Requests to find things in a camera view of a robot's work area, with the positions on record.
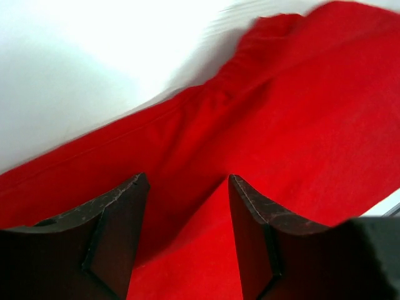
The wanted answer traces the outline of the red trousers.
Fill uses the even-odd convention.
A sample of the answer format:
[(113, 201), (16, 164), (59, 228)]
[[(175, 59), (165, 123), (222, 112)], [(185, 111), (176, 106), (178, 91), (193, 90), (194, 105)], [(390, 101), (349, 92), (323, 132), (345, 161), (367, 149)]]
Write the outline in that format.
[(228, 179), (334, 227), (399, 188), (399, 14), (332, 1), (259, 17), (205, 83), (1, 176), (1, 231), (143, 173), (126, 299), (244, 299)]

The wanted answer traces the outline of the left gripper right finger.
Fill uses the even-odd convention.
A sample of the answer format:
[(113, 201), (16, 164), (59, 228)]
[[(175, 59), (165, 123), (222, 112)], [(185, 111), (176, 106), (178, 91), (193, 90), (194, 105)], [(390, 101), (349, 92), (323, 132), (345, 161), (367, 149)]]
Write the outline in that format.
[(244, 299), (398, 299), (399, 216), (348, 219), (334, 227), (228, 179)]

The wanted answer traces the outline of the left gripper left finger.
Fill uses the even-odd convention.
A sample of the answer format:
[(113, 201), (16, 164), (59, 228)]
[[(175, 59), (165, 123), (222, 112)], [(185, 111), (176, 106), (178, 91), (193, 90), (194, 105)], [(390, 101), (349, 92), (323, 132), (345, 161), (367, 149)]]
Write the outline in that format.
[(149, 183), (140, 173), (33, 226), (1, 231), (2, 299), (126, 299)]

